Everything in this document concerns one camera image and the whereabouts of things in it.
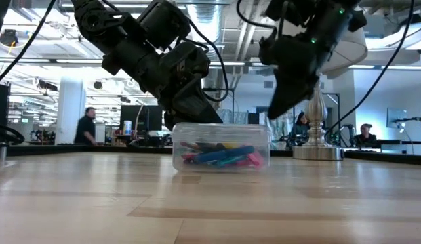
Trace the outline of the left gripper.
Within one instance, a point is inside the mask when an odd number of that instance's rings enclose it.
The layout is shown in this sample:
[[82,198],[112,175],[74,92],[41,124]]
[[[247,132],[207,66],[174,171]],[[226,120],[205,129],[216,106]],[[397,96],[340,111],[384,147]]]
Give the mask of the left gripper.
[[166,54],[152,47],[116,47],[105,53],[102,68],[113,75],[123,70],[143,92],[153,95],[166,110],[163,119],[170,131],[180,122],[222,123],[197,89],[196,47],[175,47]]

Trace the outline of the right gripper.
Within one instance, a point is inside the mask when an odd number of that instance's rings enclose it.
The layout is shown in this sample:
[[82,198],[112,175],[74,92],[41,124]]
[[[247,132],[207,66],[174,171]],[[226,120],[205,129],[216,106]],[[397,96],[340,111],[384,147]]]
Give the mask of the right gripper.
[[276,88],[268,118],[276,119],[303,100],[310,100],[319,76],[318,71],[327,59],[324,37],[282,36],[276,40]]

